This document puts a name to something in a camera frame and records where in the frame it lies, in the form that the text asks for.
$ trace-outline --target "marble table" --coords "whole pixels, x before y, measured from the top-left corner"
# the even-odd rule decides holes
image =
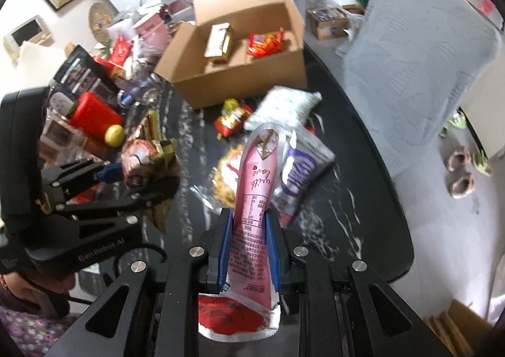
[[[309,91],[319,91],[323,98],[310,121],[316,135],[335,153],[335,163],[311,186],[290,228],[301,234],[307,246],[336,262],[342,273],[354,260],[362,259],[383,279],[392,282],[404,275],[413,262],[412,241],[395,188],[345,93],[307,47],[305,63]],[[216,139],[213,121],[219,116],[220,107],[193,111],[172,90],[166,91],[160,105],[162,130],[167,137],[179,141],[181,184],[167,216],[168,233],[160,235],[146,224],[143,234],[149,242],[161,245],[170,256],[197,245],[202,232],[215,224],[217,215],[190,188],[208,178],[230,145],[226,140]],[[138,249],[123,256],[120,266],[128,267],[139,259],[155,264],[157,256]],[[101,269],[109,271],[110,261]],[[81,272],[79,282],[90,294],[98,295],[104,290],[99,275]],[[297,329],[284,327],[281,320],[278,334],[281,333],[296,337]],[[261,340],[266,345],[279,341],[277,335]],[[222,345],[216,343],[216,347],[220,349]],[[239,353],[242,346],[229,347],[238,354],[219,355],[242,355]]]

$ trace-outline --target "thermostat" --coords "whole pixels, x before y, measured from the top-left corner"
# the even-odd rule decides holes
[[[3,46],[13,61],[19,58],[21,45],[24,41],[34,44],[42,44],[51,38],[52,33],[45,25],[40,16],[35,16],[19,27],[15,28],[5,37],[3,37]]]

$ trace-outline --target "yellow ball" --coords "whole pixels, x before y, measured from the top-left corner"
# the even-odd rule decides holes
[[[125,132],[121,125],[112,125],[105,132],[105,143],[112,148],[121,146],[125,140]]]

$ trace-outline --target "metal screw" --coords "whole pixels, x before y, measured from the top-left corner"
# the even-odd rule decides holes
[[[131,265],[131,269],[135,273],[142,272],[146,269],[146,264],[142,260],[137,260]]]
[[[305,246],[297,246],[296,248],[293,249],[293,253],[295,256],[302,258],[309,254],[309,249],[307,249]]]
[[[204,253],[205,253],[204,248],[201,248],[200,246],[195,246],[189,250],[189,254],[194,258],[197,258],[198,256],[201,256]]]
[[[353,261],[353,269],[357,272],[364,272],[367,270],[367,264],[362,260]]]
[[[133,216],[133,215],[131,215],[131,216],[127,216],[127,217],[126,217],[126,221],[127,221],[130,225],[134,225],[135,223],[137,223],[137,222],[138,222],[138,218],[137,218],[137,216]]]

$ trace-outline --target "pink shoe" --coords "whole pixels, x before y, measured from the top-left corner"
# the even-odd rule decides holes
[[[461,199],[475,190],[475,178],[471,173],[465,173],[457,181],[449,185],[449,193],[454,199]]]
[[[469,165],[472,162],[472,156],[466,146],[458,146],[445,161],[445,167],[449,172],[454,172]]]

